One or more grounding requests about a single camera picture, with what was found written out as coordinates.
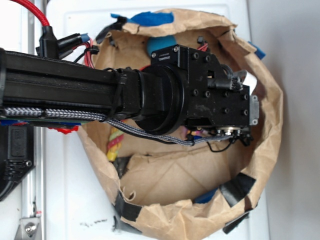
black object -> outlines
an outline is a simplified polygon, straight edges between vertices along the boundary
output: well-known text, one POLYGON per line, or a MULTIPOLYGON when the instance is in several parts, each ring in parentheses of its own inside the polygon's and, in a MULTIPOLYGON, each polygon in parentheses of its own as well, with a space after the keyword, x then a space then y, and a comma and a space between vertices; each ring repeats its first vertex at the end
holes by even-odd
POLYGON ((236 218, 235 220, 228 222, 222 231, 225 234, 229 234, 233 229, 235 229, 243 220, 249 218, 249 212, 245 212, 240 217, 236 218))
POLYGON ((117 157, 113 162, 113 166, 116 169, 119 179, 127 172, 127 165, 130 161, 131 156, 117 157))
POLYGON ((142 232, 136 229, 135 227, 121 221, 121 217, 124 217, 129 221, 135 222, 137 217, 139 216, 142 206, 126 202, 124 200, 124 197, 122 196, 122 193, 118 192, 118 195, 116 196, 116 199, 115 199, 114 209, 115 209, 115 216, 114 216, 115 229, 124 230, 126 232, 134 233, 134 234, 142 234, 142 232))
POLYGON ((56 37, 54 36, 52 28, 48 28, 48 29, 45 28, 45 30, 46 30, 46 32, 43 31, 43 36, 41 38, 49 38, 50 44, 53 45, 54 47, 52 49, 52 46, 48 45, 48 44, 41 46, 41 42, 40 42, 40 46, 35 48, 38 56, 46 57, 45 55, 43 55, 44 52, 50 51, 51 54, 48 58, 63 59, 66 56, 73 53, 74 47, 79 46, 80 44, 83 43, 83 40, 82 40, 80 33, 75 33, 70 36, 66 36, 64 38, 57 40, 56 37))
POLYGON ((239 173, 235 178, 219 186, 219 189, 232 208, 250 192, 256 180, 248 175, 239 173))
POLYGON ((96 36, 95 40, 98 44, 102 43, 103 40, 105 39, 105 37, 107 36, 107 34, 111 31, 111 30, 118 30, 121 31, 123 25, 127 22, 127 18, 124 16, 118 16, 117 17, 117 21, 111 25, 106 26, 104 29, 102 29, 99 34, 96 36))
POLYGON ((33 126, 0 126, 0 201, 34 168, 33 126))
MULTIPOLYGON (((160 49, 142 72, 97 70, 9 51, 5 55, 4 107, 52 108, 99 113, 118 120, 131 118, 152 135, 167 135, 184 125, 190 130, 201 127, 209 131, 236 127, 240 130, 238 135, 250 136, 250 114, 243 114, 245 110, 250 113, 250 100, 243 98, 249 94, 249 87, 228 78, 229 72, 208 52, 181 45, 160 49), (225 82, 226 87, 215 87, 210 84, 212 79, 225 82), (230 87, 234 84, 242 90, 230 87)), ((11 118, 44 123, 86 121, 46 114, 11 118)))
POLYGON ((50 59, 59 59, 58 40, 54 35, 52 26, 42 27, 42 36, 40 37, 39 55, 50 59))

black strap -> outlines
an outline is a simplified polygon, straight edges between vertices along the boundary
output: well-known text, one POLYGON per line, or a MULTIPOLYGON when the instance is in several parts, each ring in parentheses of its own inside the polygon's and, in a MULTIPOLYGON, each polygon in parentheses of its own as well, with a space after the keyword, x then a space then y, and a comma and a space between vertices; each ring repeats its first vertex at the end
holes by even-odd
POLYGON ((110 67, 108 67, 108 68, 106 68, 104 70, 113 72, 115 74, 116 81, 118 83, 117 88, 115 90, 115 95, 114 95, 114 98, 113 98, 112 107, 111 107, 110 112, 108 113, 108 116, 107 116, 107 119, 110 119, 110 118, 114 117, 114 114, 116 112, 116 109, 117 109, 117 106, 118 106, 117 103, 119 102, 119 99, 120 99, 120 96, 121 96, 121 92, 123 90, 124 85, 126 85, 126 83, 127 83, 127 75, 124 74, 124 73, 120 73, 116 69, 113 69, 113 68, 110 68, 110 67))

black connector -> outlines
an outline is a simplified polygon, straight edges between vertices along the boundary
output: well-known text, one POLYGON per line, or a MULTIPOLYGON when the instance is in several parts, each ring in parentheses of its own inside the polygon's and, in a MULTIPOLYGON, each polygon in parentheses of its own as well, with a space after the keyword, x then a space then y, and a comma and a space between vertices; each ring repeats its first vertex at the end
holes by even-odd
POLYGON ((38 55, 50 59, 59 59, 58 40, 54 35, 52 26, 42 27, 38 55))
POLYGON ((34 168, 34 128, 0 126, 0 201, 34 168))

metal bracket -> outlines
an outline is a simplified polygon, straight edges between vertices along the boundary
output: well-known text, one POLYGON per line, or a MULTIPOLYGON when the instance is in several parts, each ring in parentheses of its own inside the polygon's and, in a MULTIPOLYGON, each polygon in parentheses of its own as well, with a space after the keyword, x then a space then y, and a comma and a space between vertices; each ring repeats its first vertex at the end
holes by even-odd
POLYGON ((40 217, 21 218, 14 240, 42 240, 40 217))

blue tape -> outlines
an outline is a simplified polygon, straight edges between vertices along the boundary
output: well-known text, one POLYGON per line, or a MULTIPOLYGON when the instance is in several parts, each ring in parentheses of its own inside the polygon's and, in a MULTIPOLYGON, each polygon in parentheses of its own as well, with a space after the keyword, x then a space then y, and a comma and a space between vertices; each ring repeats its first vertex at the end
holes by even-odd
POLYGON ((215 188, 211 191, 208 191, 207 193, 195 198, 193 202, 195 204, 206 204, 213 198, 213 196, 215 195, 217 190, 218 190, 218 188, 215 188))
MULTIPOLYGON (((111 17, 117 19, 120 17, 119 14, 111 13, 111 17)), ((154 27, 160 26, 162 24, 171 24, 174 21, 174 15, 172 12, 164 13, 164 12, 141 12, 131 19, 128 19, 128 23, 139 24, 145 27, 154 27)))
POLYGON ((250 43, 252 46, 254 46, 256 48, 256 51, 255 51, 255 55, 257 55, 257 57, 259 59, 263 59, 265 56, 266 56, 266 53, 264 51, 262 51, 260 49, 260 47, 254 45, 252 42, 248 41, 248 43, 250 43))

